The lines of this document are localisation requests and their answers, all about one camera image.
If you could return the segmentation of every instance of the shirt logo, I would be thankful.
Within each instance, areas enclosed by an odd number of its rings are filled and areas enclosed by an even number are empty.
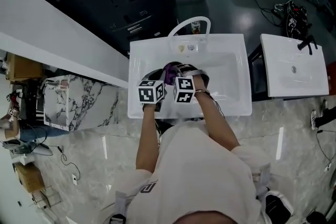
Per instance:
[[[150,193],[158,181],[150,182],[142,188],[140,193]]]

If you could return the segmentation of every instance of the sneaker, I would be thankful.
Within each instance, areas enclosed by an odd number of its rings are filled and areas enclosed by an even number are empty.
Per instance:
[[[310,114],[310,123],[311,123],[312,130],[316,129],[316,125],[315,125],[316,116],[317,116],[316,110],[313,110]]]
[[[323,117],[325,110],[328,108],[328,102],[326,99],[323,99],[323,102],[321,104],[321,117]]]

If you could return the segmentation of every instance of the marble floor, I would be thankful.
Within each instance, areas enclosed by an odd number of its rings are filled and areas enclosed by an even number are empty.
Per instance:
[[[336,105],[336,97],[326,99],[328,107]],[[241,144],[261,147],[274,165],[283,169],[295,182],[294,206],[299,218],[315,208],[324,212],[332,194],[329,181],[336,162],[325,171],[329,161],[319,149],[316,131],[310,128],[310,112],[318,109],[321,100],[259,102],[253,104],[251,116],[227,118]],[[66,216],[79,211],[98,209],[113,184],[115,174],[135,168],[141,120],[128,119],[125,89],[120,89],[118,113],[119,123],[116,125],[75,131],[46,141],[48,145],[61,146],[68,161],[77,164],[81,173],[78,186],[71,182],[71,174],[76,173],[76,169],[61,163],[56,147],[52,147],[53,156],[37,157],[46,185],[52,185],[61,195],[62,202],[52,207],[59,223],[67,223]],[[336,130],[336,121],[323,129]],[[335,134],[323,132],[319,134],[319,140],[327,156],[336,153]]]

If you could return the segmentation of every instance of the marble box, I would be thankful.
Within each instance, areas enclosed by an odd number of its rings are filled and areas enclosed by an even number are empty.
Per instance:
[[[66,75],[49,78],[44,92],[44,124],[65,131],[118,122],[118,88]]]

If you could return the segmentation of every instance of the white countertop sink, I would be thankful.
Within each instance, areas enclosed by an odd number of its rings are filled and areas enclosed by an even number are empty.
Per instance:
[[[269,97],[328,95],[328,78],[322,47],[310,44],[298,49],[301,40],[262,34]]]
[[[171,61],[190,63],[209,75],[208,89],[226,116],[251,115],[250,76],[242,34],[210,34],[207,45],[205,35],[174,36],[172,44],[167,38],[140,40],[130,43],[128,116],[142,118],[137,85],[149,72],[163,68]],[[173,86],[166,85],[157,119],[202,117],[196,98],[190,104],[176,104]]]

